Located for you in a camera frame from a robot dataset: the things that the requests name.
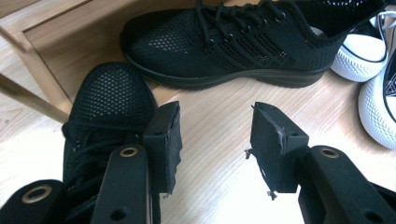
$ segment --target black shoe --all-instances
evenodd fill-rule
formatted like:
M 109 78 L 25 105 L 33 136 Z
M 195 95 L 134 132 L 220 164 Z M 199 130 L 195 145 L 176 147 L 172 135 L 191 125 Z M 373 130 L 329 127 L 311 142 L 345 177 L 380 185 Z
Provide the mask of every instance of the black shoe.
M 66 222 L 89 220 L 111 152 L 126 139 L 142 144 L 156 108 L 149 86 L 129 64 L 104 63 L 86 76 L 63 126 L 64 185 L 72 207 Z
M 199 2 L 196 9 L 130 20 L 120 44 L 142 75 L 165 86 L 202 89 L 255 77 L 304 87 L 330 67 L 349 31 L 385 6 L 383 0 L 262 0 L 243 7 Z

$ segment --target light wood surface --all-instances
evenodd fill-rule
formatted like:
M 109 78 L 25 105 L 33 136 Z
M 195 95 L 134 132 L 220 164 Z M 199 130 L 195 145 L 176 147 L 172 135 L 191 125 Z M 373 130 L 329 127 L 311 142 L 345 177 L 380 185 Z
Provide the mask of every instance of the light wood surface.
M 172 6 L 153 0 L 132 3 L 118 9 L 118 16 L 106 14 L 103 18 L 90 4 L 25 33 L 72 101 L 95 65 L 124 61 L 114 34 L 129 13 L 184 7 L 191 2 Z M 77 21 L 74 13 L 91 13 L 94 20 Z M 73 28 L 58 29 L 66 24 Z M 44 96 L 15 50 L 1 38 L 0 60 L 2 74 Z M 381 147 L 361 126 L 357 109 L 361 84 L 332 71 L 301 89 L 280 88 L 251 78 L 203 91 L 151 86 L 160 105 L 180 101 L 181 106 L 182 161 L 173 195 L 162 198 L 163 223 L 303 223 L 297 194 L 278 195 L 272 202 L 254 157 L 245 160 L 244 150 L 250 148 L 250 106 L 255 102 L 279 107 L 310 136 L 309 146 L 343 150 L 367 179 L 396 190 L 396 151 Z M 62 178 L 64 138 L 61 123 L 2 94 L 0 105 L 1 206 L 25 184 Z

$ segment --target black shoe sole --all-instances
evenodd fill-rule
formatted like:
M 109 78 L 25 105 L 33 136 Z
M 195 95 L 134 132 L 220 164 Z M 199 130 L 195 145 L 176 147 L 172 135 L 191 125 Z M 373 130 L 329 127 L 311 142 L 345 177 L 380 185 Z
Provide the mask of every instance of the black shoe sole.
M 253 77 L 259 81 L 281 87 L 302 88 L 317 82 L 331 66 L 331 64 L 329 64 L 323 69 L 309 72 L 278 69 L 255 69 L 218 77 L 171 77 L 151 71 L 132 60 L 124 50 L 125 41 L 123 40 L 123 34 L 120 35 L 120 45 L 125 58 L 140 72 L 142 76 L 166 87 L 184 90 L 206 89 L 231 81 L 238 77 Z

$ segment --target white shoe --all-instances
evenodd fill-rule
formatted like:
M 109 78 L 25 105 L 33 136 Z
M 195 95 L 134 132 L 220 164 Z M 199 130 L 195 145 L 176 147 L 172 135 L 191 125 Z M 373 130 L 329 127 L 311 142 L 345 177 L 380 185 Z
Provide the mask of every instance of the white shoe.
M 376 142 L 396 150 L 396 53 L 387 67 L 361 88 L 359 114 Z
M 383 26 L 386 16 L 396 17 L 396 12 L 381 12 L 346 37 L 331 66 L 335 73 L 352 81 L 365 82 L 381 71 L 388 60 L 384 30 L 394 26 Z

